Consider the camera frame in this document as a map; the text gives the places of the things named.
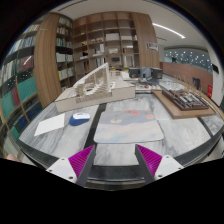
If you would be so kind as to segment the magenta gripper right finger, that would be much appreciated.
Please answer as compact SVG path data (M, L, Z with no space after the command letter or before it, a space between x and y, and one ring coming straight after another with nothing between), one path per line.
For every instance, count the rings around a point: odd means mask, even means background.
M183 166L172 156L161 156L139 144L135 145L135 156L146 184L183 169Z

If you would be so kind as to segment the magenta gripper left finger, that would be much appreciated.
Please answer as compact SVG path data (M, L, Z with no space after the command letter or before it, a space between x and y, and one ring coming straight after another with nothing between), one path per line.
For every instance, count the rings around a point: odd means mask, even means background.
M59 158L47 172L85 187L95 155L95 146L89 146L69 158Z

